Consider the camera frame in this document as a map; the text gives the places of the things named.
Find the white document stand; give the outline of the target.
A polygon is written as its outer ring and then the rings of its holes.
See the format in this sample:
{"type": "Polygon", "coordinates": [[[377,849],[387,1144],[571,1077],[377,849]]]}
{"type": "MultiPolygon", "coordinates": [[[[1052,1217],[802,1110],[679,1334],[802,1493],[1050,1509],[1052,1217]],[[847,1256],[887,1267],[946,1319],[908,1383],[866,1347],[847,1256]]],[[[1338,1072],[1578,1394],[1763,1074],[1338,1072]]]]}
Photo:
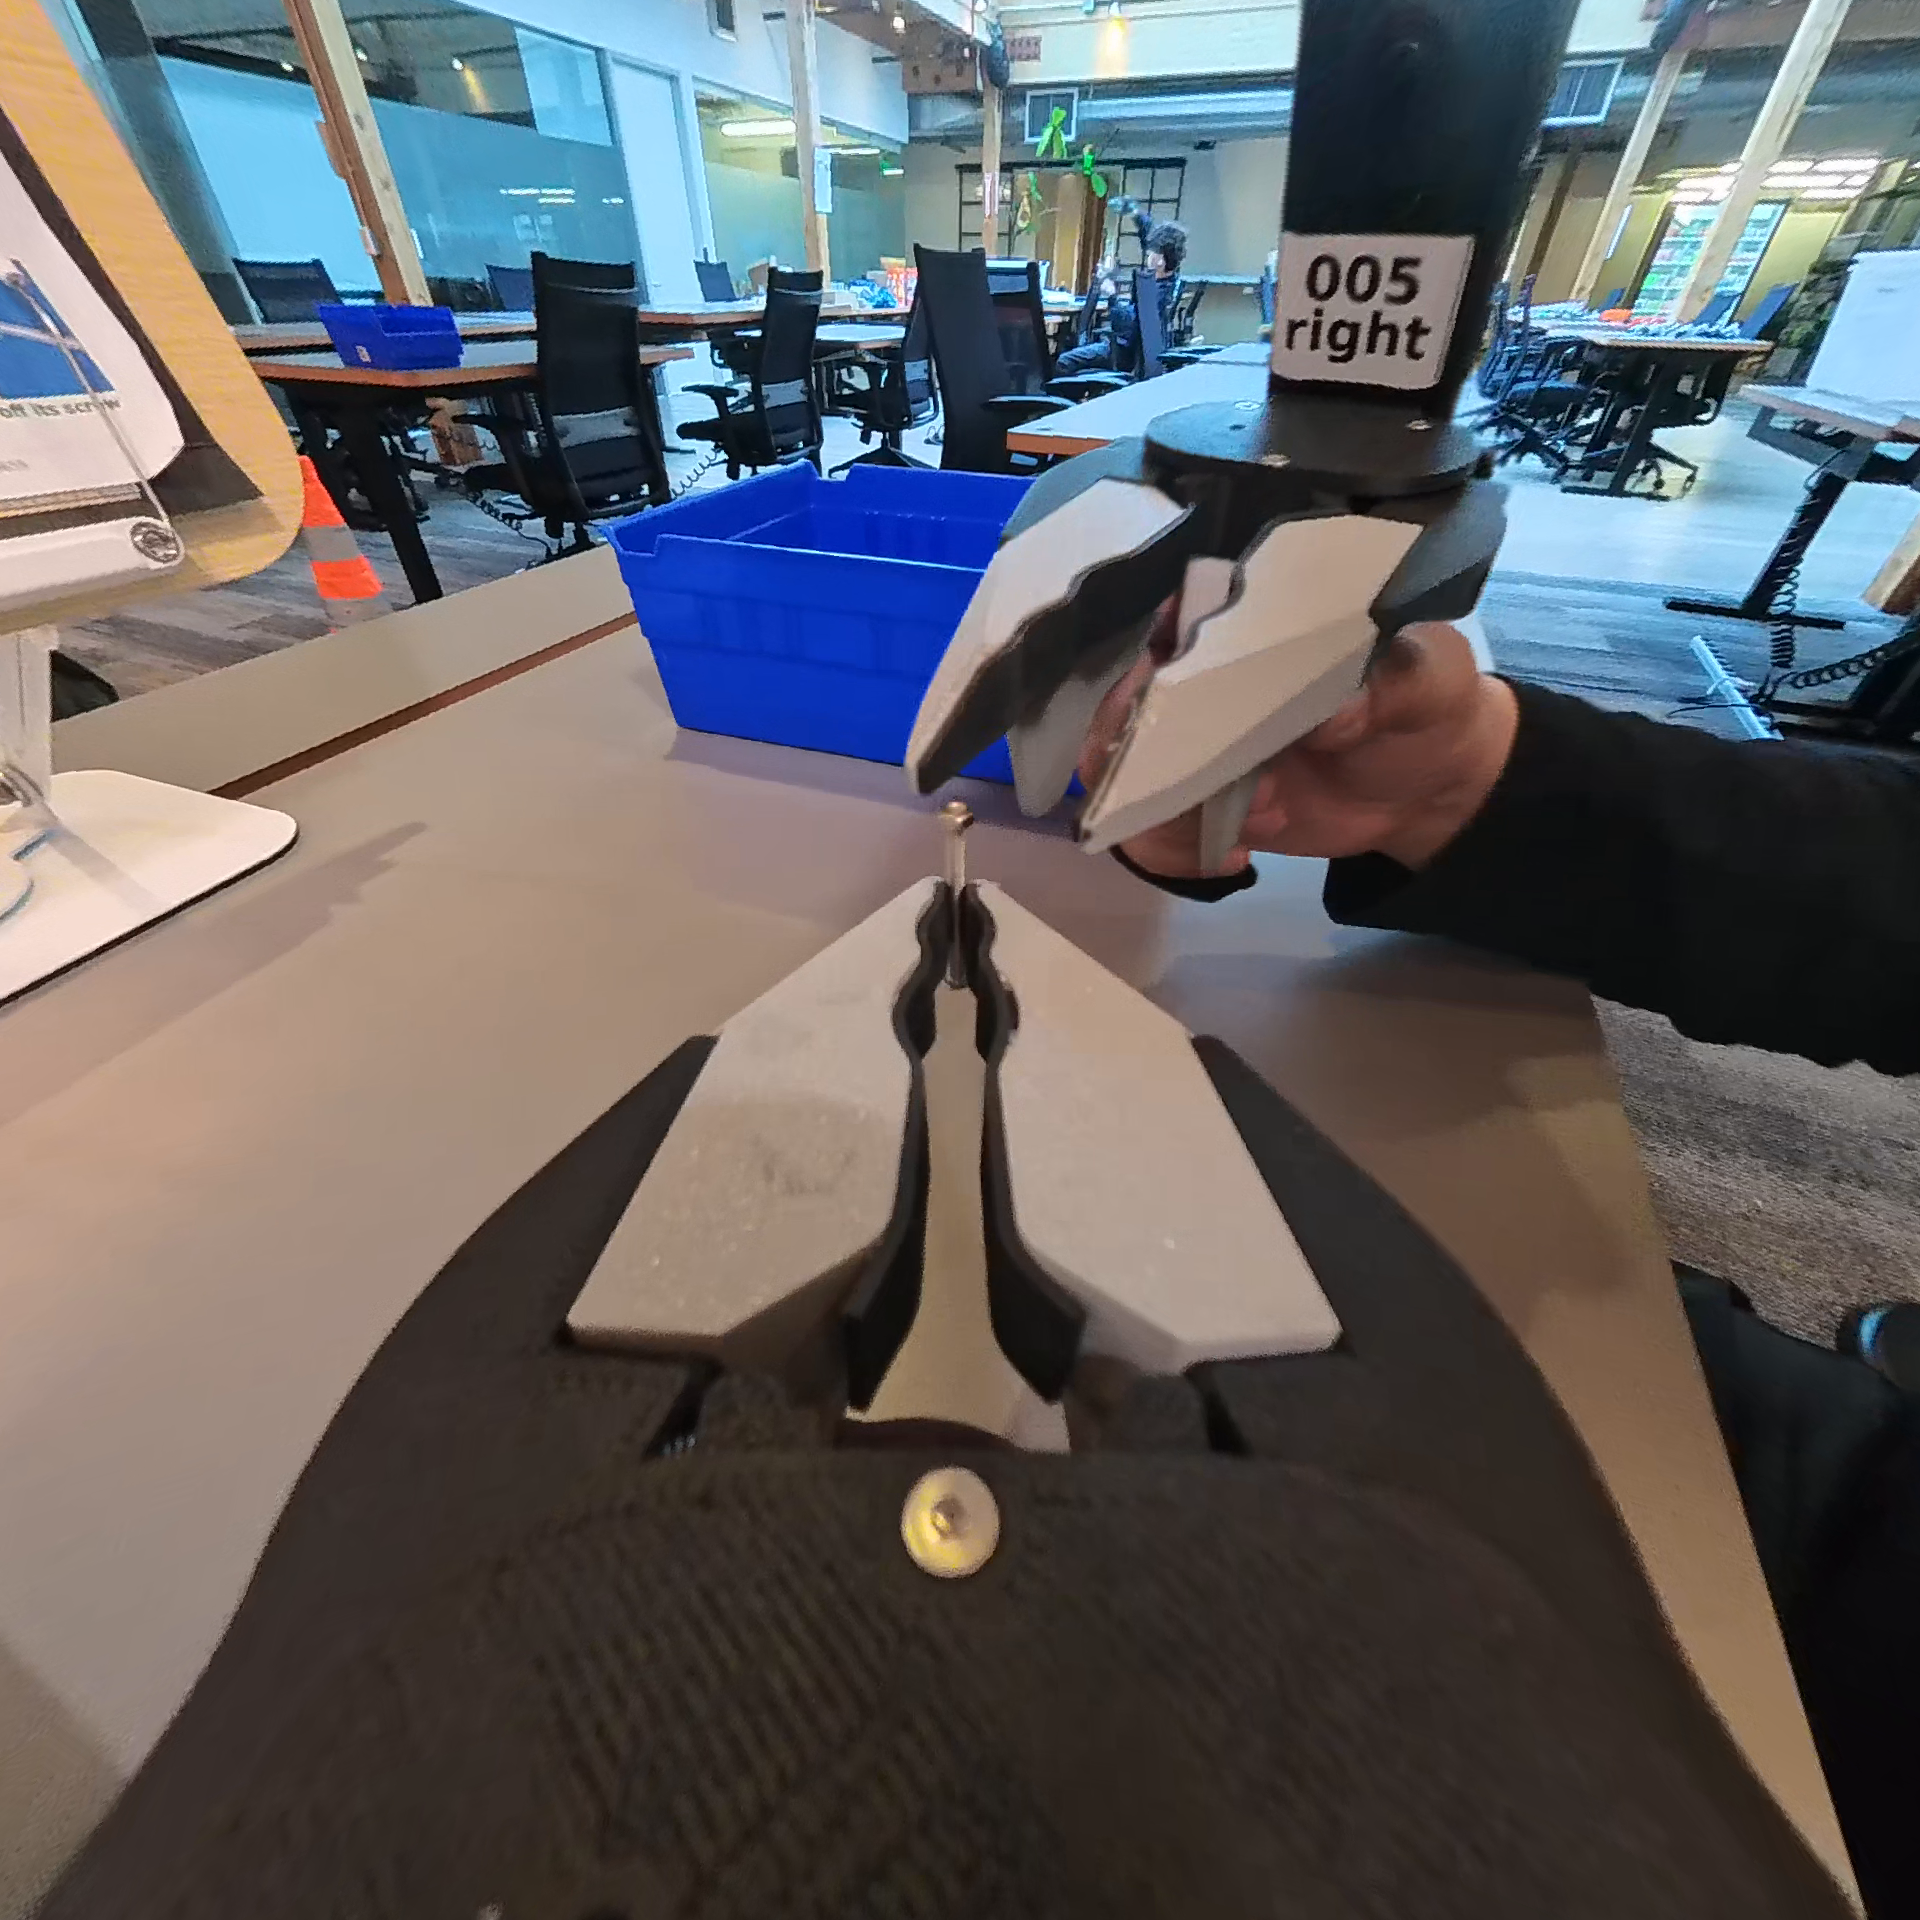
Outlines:
{"type": "Polygon", "coordinates": [[[56,770],[66,620],[229,583],[301,532],[274,402],[44,4],[3,4],[3,160],[131,327],[184,426],[135,495],[3,515],[3,998],[274,861],[291,815],[120,770],[56,770]]]}

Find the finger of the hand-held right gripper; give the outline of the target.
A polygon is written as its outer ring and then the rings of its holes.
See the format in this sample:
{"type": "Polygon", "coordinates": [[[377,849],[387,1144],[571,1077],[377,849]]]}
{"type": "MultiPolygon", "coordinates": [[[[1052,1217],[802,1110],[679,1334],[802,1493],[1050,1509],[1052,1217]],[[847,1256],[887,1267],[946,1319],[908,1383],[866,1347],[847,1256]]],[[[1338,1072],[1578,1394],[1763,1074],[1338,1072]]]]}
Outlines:
{"type": "Polygon", "coordinates": [[[1229,857],[1264,765],[1356,695],[1371,607],[1422,540],[1404,520],[1309,515],[1271,523],[1238,561],[1191,561],[1176,655],[1141,684],[1092,782],[1083,849],[1198,814],[1198,854],[1229,857]]]}
{"type": "Polygon", "coordinates": [[[934,793],[1001,737],[1016,801],[1043,815],[1075,779],[1092,719],[1148,650],[1197,556],[1197,505],[1098,479],[1016,532],[985,565],[905,743],[934,793]]]}

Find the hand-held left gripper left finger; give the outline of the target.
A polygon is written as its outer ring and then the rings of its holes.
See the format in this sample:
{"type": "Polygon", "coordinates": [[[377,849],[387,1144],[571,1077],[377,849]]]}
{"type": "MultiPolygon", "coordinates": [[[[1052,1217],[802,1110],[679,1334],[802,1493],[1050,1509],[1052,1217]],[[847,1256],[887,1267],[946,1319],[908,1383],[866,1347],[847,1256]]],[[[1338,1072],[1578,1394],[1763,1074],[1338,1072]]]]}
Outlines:
{"type": "Polygon", "coordinates": [[[922,878],[723,1024],[567,1306],[579,1346],[871,1408],[922,1306],[945,971],[922,878]]]}

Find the printed instruction sheet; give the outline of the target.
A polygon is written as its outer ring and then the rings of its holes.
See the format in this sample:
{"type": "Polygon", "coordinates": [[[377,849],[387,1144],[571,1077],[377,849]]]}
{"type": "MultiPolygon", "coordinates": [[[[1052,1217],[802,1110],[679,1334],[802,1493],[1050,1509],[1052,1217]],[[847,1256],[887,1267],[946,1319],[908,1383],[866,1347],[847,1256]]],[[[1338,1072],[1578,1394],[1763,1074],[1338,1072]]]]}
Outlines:
{"type": "Polygon", "coordinates": [[[3,160],[3,515],[135,495],[184,453],[176,404],[3,160]]]}

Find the person's right hand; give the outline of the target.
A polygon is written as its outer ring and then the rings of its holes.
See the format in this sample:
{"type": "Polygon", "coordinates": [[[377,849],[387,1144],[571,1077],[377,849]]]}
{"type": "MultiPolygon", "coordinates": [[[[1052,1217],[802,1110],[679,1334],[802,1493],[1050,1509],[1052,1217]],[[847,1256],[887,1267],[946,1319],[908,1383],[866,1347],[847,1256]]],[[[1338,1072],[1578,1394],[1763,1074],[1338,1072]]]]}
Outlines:
{"type": "Polygon", "coordinates": [[[1157,878],[1229,878],[1255,854],[1383,854],[1430,866],[1473,822],[1510,765],[1519,695],[1480,670],[1445,620],[1404,627],[1330,722],[1260,767],[1238,841],[1210,857],[1198,814],[1116,847],[1157,878]]]}

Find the person's legs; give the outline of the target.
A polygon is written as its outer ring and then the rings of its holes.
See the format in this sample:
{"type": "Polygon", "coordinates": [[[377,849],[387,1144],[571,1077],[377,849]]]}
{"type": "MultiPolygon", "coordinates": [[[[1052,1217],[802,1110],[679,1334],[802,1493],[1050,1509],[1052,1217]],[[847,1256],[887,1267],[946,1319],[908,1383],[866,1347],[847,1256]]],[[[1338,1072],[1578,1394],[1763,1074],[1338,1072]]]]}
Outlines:
{"type": "Polygon", "coordinates": [[[1916,1303],[1840,1346],[1677,1265],[1819,1766],[1871,1918],[1916,1918],[1916,1303]]]}

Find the white power strip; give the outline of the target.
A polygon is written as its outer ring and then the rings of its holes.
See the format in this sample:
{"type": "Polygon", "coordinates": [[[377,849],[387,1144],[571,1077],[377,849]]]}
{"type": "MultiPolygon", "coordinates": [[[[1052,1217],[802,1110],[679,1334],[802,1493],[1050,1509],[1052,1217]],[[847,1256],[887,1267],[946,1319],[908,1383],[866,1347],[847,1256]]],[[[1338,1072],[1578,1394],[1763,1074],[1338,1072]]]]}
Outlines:
{"type": "Polygon", "coordinates": [[[1733,671],[1714,652],[1707,638],[1694,632],[1687,647],[1691,647],[1691,658],[1705,678],[1705,691],[1687,699],[1686,711],[1687,715],[1714,715],[1739,737],[1781,742],[1783,736],[1773,724],[1773,719],[1753,705],[1748,684],[1733,678],[1733,671]]]}

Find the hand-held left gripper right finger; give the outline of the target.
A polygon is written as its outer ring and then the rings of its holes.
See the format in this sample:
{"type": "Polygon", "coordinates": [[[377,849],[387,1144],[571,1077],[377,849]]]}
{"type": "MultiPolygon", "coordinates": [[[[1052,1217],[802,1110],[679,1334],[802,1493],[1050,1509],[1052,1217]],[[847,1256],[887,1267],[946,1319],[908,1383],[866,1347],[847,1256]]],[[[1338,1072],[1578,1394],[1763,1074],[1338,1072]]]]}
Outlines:
{"type": "Polygon", "coordinates": [[[1040,1396],[1088,1362],[1176,1377],[1338,1346],[1181,1023],[996,880],[975,884],[975,997],[989,1323],[1040,1396]]]}

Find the black office chair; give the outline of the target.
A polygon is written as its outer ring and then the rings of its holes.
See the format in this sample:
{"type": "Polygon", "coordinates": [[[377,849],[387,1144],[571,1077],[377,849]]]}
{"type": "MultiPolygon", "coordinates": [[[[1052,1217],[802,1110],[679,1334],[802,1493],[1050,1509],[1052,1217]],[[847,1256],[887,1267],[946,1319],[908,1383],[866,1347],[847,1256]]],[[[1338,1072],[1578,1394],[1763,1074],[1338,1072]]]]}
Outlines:
{"type": "Polygon", "coordinates": [[[495,398],[495,436],[548,557],[567,557],[594,523],[665,505],[672,479],[633,268],[535,252],[534,293],[535,386],[495,398]]]}
{"type": "Polygon", "coordinates": [[[709,394],[709,421],[684,421],[684,442],[706,442],[726,475],[741,469],[810,463],[824,469],[824,411],[812,387],[825,273],[771,268],[757,344],[749,348],[746,386],[693,386],[709,394]]]}
{"type": "Polygon", "coordinates": [[[934,252],[919,246],[919,293],[905,337],[837,372],[837,411],[864,442],[879,436],[870,463],[911,463],[902,436],[940,402],[940,467],[1032,475],[1043,453],[1006,443],[1010,431],[1066,411],[1052,394],[1043,268],[1032,259],[989,262],[983,249],[934,252]]]}

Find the stack of blue bins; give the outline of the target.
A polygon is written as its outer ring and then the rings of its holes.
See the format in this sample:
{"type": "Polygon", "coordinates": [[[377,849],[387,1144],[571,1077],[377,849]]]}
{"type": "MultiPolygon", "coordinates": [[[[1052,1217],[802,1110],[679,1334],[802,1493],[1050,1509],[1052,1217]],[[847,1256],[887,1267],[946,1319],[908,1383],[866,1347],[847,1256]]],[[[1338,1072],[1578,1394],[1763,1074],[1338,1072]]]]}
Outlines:
{"type": "Polygon", "coordinates": [[[453,309],[437,302],[344,302],[314,306],[344,365],[372,372],[448,372],[463,365],[453,309]]]}

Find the wood-edged office desk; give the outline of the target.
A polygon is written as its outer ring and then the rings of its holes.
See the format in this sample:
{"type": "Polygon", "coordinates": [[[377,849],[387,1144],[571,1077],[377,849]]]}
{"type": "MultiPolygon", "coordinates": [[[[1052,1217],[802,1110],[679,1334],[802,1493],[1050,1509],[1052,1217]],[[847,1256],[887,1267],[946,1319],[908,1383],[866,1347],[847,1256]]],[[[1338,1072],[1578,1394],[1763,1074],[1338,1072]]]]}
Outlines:
{"type": "Polygon", "coordinates": [[[1006,447],[1010,453],[1067,461],[1124,436],[1141,436],[1157,418],[1191,404],[1224,402],[1258,411],[1266,391],[1266,361],[1266,344],[1234,344],[1178,372],[1141,377],[1075,402],[1066,411],[1020,421],[1006,431],[1006,447]]]}
{"type": "Polygon", "coordinates": [[[323,322],[232,327],[256,376],[277,387],[299,421],[299,436],[328,483],[360,483],[377,524],[396,546],[415,603],[446,595],[421,543],[406,467],[384,436],[388,416],[435,416],[453,398],[535,391],[535,322],[458,313],[463,337],[450,370],[369,370],[344,361],[323,322]]]}
{"type": "Polygon", "coordinates": [[[1802,495],[1744,595],[1669,595],[1661,603],[1766,630],[1766,665],[1748,691],[1781,730],[1905,743],[1916,730],[1916,613],[1861,652],[1816,665],[1795,664],[1795,638],[1846,630],[1846,617],[1802,610],[1802,561],[1847,487],[1916,491],[1916,404],[1810,386],[1751,386],[1748,394],[1758,404],[1748,436],[1810,467],[1802,495]]]}

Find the person's right forearm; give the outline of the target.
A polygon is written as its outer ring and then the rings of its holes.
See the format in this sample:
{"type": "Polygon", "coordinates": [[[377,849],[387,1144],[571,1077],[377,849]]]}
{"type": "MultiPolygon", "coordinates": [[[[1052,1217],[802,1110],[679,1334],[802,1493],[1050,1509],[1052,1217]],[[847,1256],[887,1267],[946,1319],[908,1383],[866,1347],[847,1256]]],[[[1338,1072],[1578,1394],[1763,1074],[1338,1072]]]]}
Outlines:
{"type": "Polygon", "coordinates": [[[1480,947],[1687,1037],[1916,1074],[1916,762],[1732,742],[1519,684],[1423,869],[1337,857],[1337,924],[1480,947]]]}

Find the white storage box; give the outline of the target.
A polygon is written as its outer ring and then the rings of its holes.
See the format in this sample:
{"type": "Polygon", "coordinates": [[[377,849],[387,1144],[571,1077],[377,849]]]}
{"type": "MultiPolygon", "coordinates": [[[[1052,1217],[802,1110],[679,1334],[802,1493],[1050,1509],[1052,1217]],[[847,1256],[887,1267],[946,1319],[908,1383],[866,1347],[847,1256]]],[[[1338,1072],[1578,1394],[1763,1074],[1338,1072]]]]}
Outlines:
{"type": "Polygon", "coordinates": [[[1916,402],[1916,249],[1859,252],[1802,386],[1916,402]]]}

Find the blue plastic bin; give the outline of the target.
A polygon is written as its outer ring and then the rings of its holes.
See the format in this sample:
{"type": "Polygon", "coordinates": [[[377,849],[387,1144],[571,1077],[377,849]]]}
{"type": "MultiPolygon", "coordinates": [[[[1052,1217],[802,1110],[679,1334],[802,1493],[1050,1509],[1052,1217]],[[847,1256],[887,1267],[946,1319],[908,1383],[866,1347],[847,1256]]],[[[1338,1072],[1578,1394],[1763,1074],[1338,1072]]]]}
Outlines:
{"type": "Polygon", "coordinates": [[[773,467],[609,524],[684,730],[902,765],[1029,475],[773,467]]]}

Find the orange striped traffic cone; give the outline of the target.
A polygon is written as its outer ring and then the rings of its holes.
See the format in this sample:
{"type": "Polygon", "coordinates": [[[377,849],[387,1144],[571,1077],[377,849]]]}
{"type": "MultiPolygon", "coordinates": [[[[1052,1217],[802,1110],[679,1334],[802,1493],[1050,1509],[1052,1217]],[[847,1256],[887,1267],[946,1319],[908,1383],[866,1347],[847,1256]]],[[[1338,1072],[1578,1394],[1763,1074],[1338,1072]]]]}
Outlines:
{"type": "Polygon", "coordinates": [[[301,547],[328,617],[340,632],[388,610],[387,590],[314,461],[301,453],[301,547]]]}

